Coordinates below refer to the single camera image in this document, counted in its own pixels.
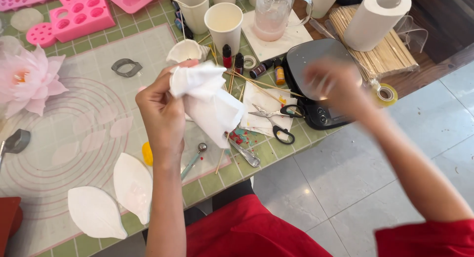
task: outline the scissors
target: scissors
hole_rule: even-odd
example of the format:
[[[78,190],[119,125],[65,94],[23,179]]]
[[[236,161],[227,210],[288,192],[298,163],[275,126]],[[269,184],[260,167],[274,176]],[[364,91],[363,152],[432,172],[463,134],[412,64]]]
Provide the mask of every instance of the scissors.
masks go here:
[[[278,141],[280,141],[281,143],[286,144],[286,145],[290,145],[290,144],[293,144],[293,142],[295,142],[295,136],[293,136],[293,134],[290,133],[287,129],[282,129],[281,127],[279,127],[275,122],[273,122],[271,117],[274,116],[274,115],[280,115],[280,116],[289,116],[291,118],[293,118],[293,117],[302,118],[305,115],[305,111],[304,111],[303,107],[301,107],[299,105],[295,105],[295,104],[289,104],[287,106],[282,107],[279,111],[267,112],[264,109],[262,109],[260,106],[254,104],[254,103],[252,103],[252,105],[258,110],[258,112],[250,112],[249,114],[266,117],[270,121],[270,123],[272,124],[273,134],[275,135],[275,138]],[[290,108],[290,107],[296,107],[299,110],[299,112],[301,112],[301,115],[296,115],[296,114],[287,112],[286,109]],[[281,131],[281,132],[287,134],[288,136],[290,136],[292,138],[292,140],[291,141],[281,140],[277,135],[277,133],[279,131]]]

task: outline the green tile table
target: green tile table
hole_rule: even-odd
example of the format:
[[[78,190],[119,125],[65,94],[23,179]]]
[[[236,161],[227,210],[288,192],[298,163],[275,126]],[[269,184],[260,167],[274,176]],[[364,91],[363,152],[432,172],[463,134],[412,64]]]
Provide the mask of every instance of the green tile table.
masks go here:
[[[55,45],[45,49],[48,56],[52,55],[66,55],[67,57],[80,54],[87,50],[97,48],[104,44],[116,41],[118,39],[134,35],[138,32],[152,29],[153,27],[159,26],[164,23],[168,23],[171,26],[172,32],[177,41],[183,40],[183,35],[180,30],[174,24],[174,8],[172,7],[169,0],[154,0],[149,5],[139,10],[135,14],[127,14],[121,8],[113,3],[110,3],[111,13],[117,24],[115,27],[98,31],[96,33],[84,36],[73,41],[66,43],[57,42]],[[252,11],[253,6],[250,5],[248,0],[236,0],[236,4],[244,11]],[[44,14],[45,21],[49,21],[48,11],[60,7],[59,1],[52,1],[46,4],[33,6]],[[13,12],[0,13],[0,16],[4,18],[7,23],[12,16]],[[15,36],[25,43],[27,50],[34,50],[34,46],[26,41],[24,33],[20,33],[10,25],[7,26],[4,35]],[[195,36],[195,40],[199,41],[208,33],[203,35]],[[212,38],[209,37],[201,44],[207,45],[212,43]],[[248,46],[244,36],[240,39],[240,52],[243,55],[254,55],[252,50]],[[208,59],[213,59],[212,55],[209,54]],[[217,58],[219,63],[222,65],[222,58]],[[224,74],[224,78],[227,79],[227,86],[230,79],[228,74]],[[259,78],[259,81],[275,85],[274,70],[269,69],[266,74]],[[240,78],[234,79],[232,94],[234,97],[239,98],[241,88],[245,81]],[[279,86],[282,88],[288,88],[286,85]],[[223,189],[230,187],[236,183],[244,181],[261,169],[268,167],[269,165],[278,162],[281,159],[291,157],[299,152],[305,151],[321,143],[321,141],[329,134],[336,132],[340,128],[335,128],[327,131],[318,131],[311,129],[306,125],[303,120],[296,119],[293,121],[291,132],[295,135],[296,141],[293,145],[283,145],[276,139],[258,134],[250,135],[250,141],[253,144],[250,146],[247,144],[247,148],[253,150],[253,153],[261,159],[261,164],[258,168],[251,167],[246,160],[233,148],[231,160],[232,163],[219,170],[218,174],[211,173],[202,177],[199,180],[193,181],[182,188],[183,203],[185,208],[189,208],[205,199],[210,198],[216,193]],[[126,229],[129,236],[145,229],[147,227],[142,225],[138,217],[131,212],[122,215],[122,224]],[[94,239],[85,234],[79,235],[74,239],[63,242],[51,249],[43,252],[39,252],[36,256],[39,257],[87,257],[90,256],[110,245],[120,241],[119,239]]]

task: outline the gray tile floor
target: gray tile floor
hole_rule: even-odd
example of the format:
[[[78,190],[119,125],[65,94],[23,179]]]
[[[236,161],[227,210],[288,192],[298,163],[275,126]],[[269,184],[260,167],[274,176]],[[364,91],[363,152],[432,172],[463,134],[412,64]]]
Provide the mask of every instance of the gray tile floor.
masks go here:
[[[387,110],[474,207],[474,62]],[[374,229],[422,220],[357,124],[257,174],[254,191],[274,215],[335,257],[376,256]],[[209,202],[199,206],[211,210]],[[144,256],[143,240],[133,236],[95,257],[114,253]]]

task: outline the white coaster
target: white coaster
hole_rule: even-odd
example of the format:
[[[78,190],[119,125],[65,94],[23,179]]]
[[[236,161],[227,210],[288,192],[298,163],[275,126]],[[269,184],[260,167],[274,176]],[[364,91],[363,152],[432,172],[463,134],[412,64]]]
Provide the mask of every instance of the white coaster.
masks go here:
[[[244,20],[242,21],[242,32],[259,63],[277,56],[282,56],[288,52],[290,48],[313,40],[304,25],[299,25],[296,27],[286,28],[283,36],[276,41],[262,41],[257,38],[252,31],[254,20],[255,11],[245,13]],[[290,13],[290,21],[298,20],[298,16],[292,9]]]

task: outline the digital scale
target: digital scale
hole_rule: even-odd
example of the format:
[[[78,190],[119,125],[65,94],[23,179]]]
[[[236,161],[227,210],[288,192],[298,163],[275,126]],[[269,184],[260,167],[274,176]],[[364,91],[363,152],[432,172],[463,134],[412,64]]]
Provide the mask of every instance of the digital scale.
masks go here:
[[[340,41],[333,38],[323,38],[291,48],[285,54],[282,63],[288,87],[293,92],[304,96],[294,97],[298,99],[298,105],[305,108],[306,123],[317,130],[332,129],[350,122],[347,116],[331,108],[327,100],[315,101],[308,98],[311,95],[304,85],[303,70],[309,63],[322,57],[354,62],[351,54]]]

